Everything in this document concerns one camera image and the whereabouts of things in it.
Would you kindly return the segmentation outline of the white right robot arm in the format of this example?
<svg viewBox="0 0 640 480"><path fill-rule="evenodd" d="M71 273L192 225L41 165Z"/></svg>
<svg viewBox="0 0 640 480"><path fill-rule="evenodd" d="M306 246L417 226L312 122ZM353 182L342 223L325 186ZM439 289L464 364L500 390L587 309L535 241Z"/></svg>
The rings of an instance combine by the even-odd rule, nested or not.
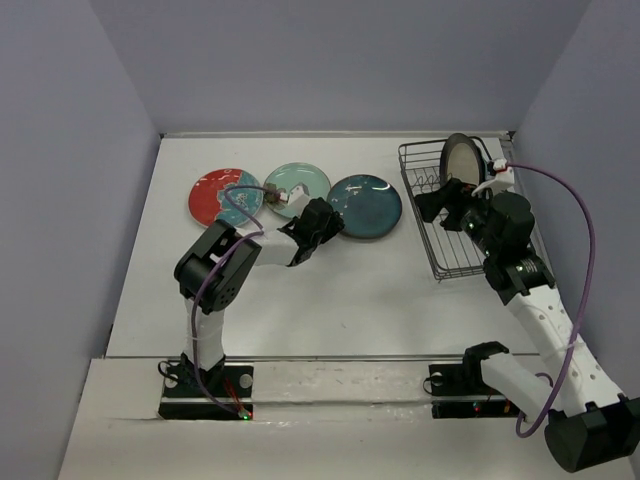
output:
<svg viewBox="0 0 640 480"><path fill-rule="evenodd" d="M467 348L458 363L431 367L433 394L503 395L529 422L545 421L546 445L570 473L632 455L639 445L639 401L622 392L573 333L577 324L531 246L535 218L529 201L509 191L473 190L450 179L414 202L424 222L445 212L442 227L465 233L482 251L487 282L524 328L547 376L530 373L507 347L491 341Z"/></svg>

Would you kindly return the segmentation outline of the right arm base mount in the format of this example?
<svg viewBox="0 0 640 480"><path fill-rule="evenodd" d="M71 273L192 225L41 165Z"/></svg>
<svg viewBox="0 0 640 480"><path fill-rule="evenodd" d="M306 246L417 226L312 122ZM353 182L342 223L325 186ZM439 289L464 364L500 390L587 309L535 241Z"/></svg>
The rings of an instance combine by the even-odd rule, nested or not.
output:
<svg viewBox="0 0 640 480"><path fill-rule="evenodd" d="M497 390L471 380L461 364L429 366L423 390L434 419L516 418L520 410Z"/></svg>

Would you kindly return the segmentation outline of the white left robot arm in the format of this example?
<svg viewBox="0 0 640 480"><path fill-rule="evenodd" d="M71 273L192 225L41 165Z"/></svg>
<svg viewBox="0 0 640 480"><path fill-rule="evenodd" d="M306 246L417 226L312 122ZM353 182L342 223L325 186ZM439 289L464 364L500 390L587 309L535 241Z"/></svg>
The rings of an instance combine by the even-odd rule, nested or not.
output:
<svg viewBox="0 0 640 480"><path fill-rule="evenodd" d="M225 311L251 270L298 266L343 229L342 216L322 198L310 199L299 214L275 230L242 233L226 221L215 221L174 269L188 313L188 337L179 369L165 375L213 400L225 365Z"/></svg>

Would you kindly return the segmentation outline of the mint green flower plate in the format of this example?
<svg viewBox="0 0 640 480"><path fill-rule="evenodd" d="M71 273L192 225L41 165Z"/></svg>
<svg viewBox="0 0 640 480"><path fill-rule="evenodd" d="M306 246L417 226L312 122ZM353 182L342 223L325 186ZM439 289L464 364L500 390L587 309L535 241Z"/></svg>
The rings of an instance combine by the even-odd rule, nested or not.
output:
<svg viewBox="0 0 640 480"><path fill-rule="evenodd" d="M296 186L302 186L311 198L325 199L331 189L331 182L317 166L292 162L276 168L263 183L264 188L278 193L290 193Z"/></svg>

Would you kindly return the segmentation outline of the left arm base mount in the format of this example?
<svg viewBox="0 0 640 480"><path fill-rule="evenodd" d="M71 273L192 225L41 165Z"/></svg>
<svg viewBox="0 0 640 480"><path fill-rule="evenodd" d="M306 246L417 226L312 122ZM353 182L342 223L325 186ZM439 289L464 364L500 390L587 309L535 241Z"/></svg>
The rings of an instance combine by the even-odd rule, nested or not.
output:
<svg viewBox="0 0 640 480"><path fill-rule="evenodd" d="M205 392L178 361L161 361L158 373L163 378L158 416L164 420L251 421L254 367L228 364L214 373Z"/></svg>

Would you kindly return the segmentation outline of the grey rimmed cream plate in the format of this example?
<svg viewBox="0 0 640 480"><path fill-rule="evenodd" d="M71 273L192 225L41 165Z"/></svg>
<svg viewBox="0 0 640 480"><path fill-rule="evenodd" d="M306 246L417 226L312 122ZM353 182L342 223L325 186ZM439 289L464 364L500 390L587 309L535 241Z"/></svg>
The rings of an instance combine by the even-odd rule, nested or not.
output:
<svg viewBox="0 0 640 480"><path fill-rule="evenodd" d="M455 178L479 186L485 181L485 163L479 147L467 135L454 133L444 143L439 161L440 185Z"/></svg>

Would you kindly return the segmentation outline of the dark teal blossom plate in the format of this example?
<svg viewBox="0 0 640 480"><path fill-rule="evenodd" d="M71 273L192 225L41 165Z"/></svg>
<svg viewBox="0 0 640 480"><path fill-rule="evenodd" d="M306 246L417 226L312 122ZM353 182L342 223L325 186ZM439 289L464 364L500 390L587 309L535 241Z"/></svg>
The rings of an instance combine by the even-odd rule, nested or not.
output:
<svg viewBox="0 0 640 480"><path fill-rule="evenodd" d="M356 174L338 181L329 191L327 202L340 214L341 233L360 240L379 239L399 222L402 200L388 181L370 174Z"/></svg>

